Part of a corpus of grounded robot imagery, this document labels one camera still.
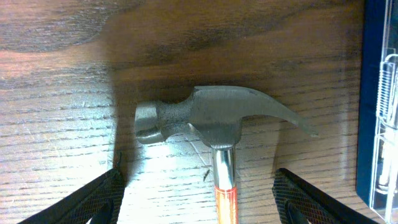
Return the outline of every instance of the wood grain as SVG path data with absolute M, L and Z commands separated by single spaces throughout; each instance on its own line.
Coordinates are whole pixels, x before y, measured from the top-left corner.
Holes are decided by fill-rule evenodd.
M 209 149 L 134 139 L 137 102 L 180 101 L 195 85 L 263 91 L 320 132 L 244 120 L 241 223 L 279 223 L 279 167 L 378 220 L 354 191 L 362 28 L 363 1 L 2 1 L 1 222 L 59 201 L 122 151 L 119 223 L 215 223 Z

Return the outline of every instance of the silver metal shaft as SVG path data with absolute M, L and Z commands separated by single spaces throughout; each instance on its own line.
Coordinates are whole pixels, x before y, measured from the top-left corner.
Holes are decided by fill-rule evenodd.
M 212 149 L 214 183 L 221 190 L 235 187 L 235 148 Z

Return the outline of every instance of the red handle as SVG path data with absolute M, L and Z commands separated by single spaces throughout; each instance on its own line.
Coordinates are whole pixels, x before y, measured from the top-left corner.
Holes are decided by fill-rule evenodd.
M 229 190 L 216 188 L 216 204 L 219 224 L 238 224 L 238 200 L 236 187 Z

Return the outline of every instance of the hammer head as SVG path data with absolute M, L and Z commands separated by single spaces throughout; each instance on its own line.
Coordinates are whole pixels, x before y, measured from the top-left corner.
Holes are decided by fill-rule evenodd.
M 197 86 L 188 99 L 177 104 L 139 103 L 135 132 L 142 144 L 185 133 L 198 136 L 213 149 L 229 149 L 241 139 L 242 118 L 251 115 L 282 118 L 311 136 L 317 135 L 303 118 L 272 97 L 238 86 Z

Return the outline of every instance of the miniature hammer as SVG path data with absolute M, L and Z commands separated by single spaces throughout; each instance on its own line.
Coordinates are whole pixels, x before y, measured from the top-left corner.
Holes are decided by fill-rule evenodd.
M 135 132 L 142 144 L 165 141 L 177 133 L 194 134 L 212 148 L 219 224 L 238 223 L 234 146 L 242 118 L 269 115 L 290 121 L 311 136 L 317 132 L 299 115 L 257 90 L 238 86 L 197 86 L 185 101 L 137 105 Z

